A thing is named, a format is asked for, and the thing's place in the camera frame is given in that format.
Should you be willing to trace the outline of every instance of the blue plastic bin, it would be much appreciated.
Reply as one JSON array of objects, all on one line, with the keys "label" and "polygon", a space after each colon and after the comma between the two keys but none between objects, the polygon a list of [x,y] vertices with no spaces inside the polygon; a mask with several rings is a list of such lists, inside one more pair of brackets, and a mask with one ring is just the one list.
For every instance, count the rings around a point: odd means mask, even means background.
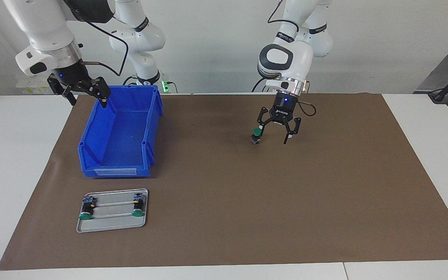
[{"label": "blue plastic bin", "polygon": [[112,86],[96,101],[78,147],[86,177],[148,177],[162,101],[156,86]]}]

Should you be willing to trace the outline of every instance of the gray tray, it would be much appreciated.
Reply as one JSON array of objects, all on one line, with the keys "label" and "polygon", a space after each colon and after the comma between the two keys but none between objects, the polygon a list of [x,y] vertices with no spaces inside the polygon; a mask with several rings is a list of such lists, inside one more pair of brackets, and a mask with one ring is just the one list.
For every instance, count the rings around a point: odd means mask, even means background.
[{"label": "gray tray", "polygon": [[[132,200],[135,193],[144,193],[144,213],[143,217],[132,216]],[[105,230],[117,230],[138,228],[144,226],[147,216],[148,190],[134,189],[121,191],[91,192],[85,196],[96,198],[90,220],[80,220],[77,222],[77,232],[94,232]]]}]

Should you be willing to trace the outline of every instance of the brown mat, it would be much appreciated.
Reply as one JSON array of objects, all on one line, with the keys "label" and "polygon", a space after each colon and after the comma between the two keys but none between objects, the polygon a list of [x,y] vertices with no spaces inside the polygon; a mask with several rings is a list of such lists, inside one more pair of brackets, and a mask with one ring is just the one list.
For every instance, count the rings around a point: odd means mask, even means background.
[{"label": "brown mat", "polygon": [[[114,180],[82,175],[80,97],[0,270],[448,259],[448,210],[384,99],[308,100],[318,115],[288,145],[271,124],[254,146],[273,96],[165,96],[153,176]],[[140,187],[144,227],[75,231],[85,193]]]}]

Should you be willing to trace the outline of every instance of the green cap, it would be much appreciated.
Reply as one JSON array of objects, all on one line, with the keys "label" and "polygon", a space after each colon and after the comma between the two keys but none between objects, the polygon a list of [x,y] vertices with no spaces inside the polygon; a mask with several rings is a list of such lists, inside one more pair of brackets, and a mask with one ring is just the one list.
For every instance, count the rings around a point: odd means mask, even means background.
[{"label": "green cap", "polygon": [[142,216],[144,216],[144,213],[143,213],[143,211],[141,211],[139,209],[135,209],[134,211],[132,211],[132,216],[142,217]]},{"label": "green cap", "polygon": [[262,130],[260,128],[255,128],[254,129],[254,135],[255,136],[260,136],[260,133],[262,133]]},{"label": "green cap", "polygon": [[90,218],[91,218],[91,214],[89,214],[89,213],[81,213],[79,215],[80,220],[89,220]]}]

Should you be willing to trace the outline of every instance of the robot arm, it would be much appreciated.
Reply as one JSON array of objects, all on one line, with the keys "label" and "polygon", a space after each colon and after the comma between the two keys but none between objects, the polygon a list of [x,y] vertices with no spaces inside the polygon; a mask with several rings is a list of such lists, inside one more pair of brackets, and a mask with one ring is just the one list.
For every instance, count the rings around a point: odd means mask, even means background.
[{"label": "robot arm", "polygon": [[[257,70],[267,79],[266,85],[276,92],[270,110],[262,107],[251,140],[260,143],[265,126],[270,123],[286,127],[284,144],[300,129],[301,118],[296,117],[294,129],[289,122],[300,94],[304,92],[306,75],[314,56],[324,57],[333,45],[327,32],[327,8],[332,0],[287,0],[283,23],[272,44],[265,46],[259,55]],[[263,121],[263,115],[269,118]]]},{"label": "robot arm", "polygon": [[[84,14],[92,1],[65,2],[67,5],[80,3],[84,8],[72,11],[79,20],[105,22],[113,16],[112,2],[108,0],[95,0],[94,14]],[[57,0],[4,0],[4,3],[30,42],[30,46],[16,55],[20,69],[28,76],[51,70],[48,82],[55,94],[74,105],[76,100],[71,91],[86,92],[105,107],[110,89],[102,77],[92,79],[82,64],[79,46],[67,27],[60,3]]]},{"label": "robot arm", "polygon": [[[30,46],[16,55],[20,69],[28,76],[51,70],[51,89],[76,103],[71,91],[86,92],[107,105],[110,89],[102,77],[92,79],[85,65],[67,20],[87,23],[107,23],[116,19],[130,28],[114,30],[112,34],[128,46],[128,59],[136,69],[138,83],[155,84],[160,78],[154,58],[146,53],[161,49],[163,32],[151,24],[139,0],[4,0],[18,27],[27,35]],[[110,44],[119,53],[126,52],[123,42],[110,37]]]},{"label": "robot arm", "polygon": [[[165,45],[162,30],[150,23],[139,0],[115,0],[115,18],[130,28],[114,30],[120,39],[129,46],[128,59],[134,65],[136,77],[140,85],[154,85],[160,79],[160,71],[155,59],[148,51],[155,51]],[[125,52],[120,41],[110,37],[110,45],[118,53]]]}]

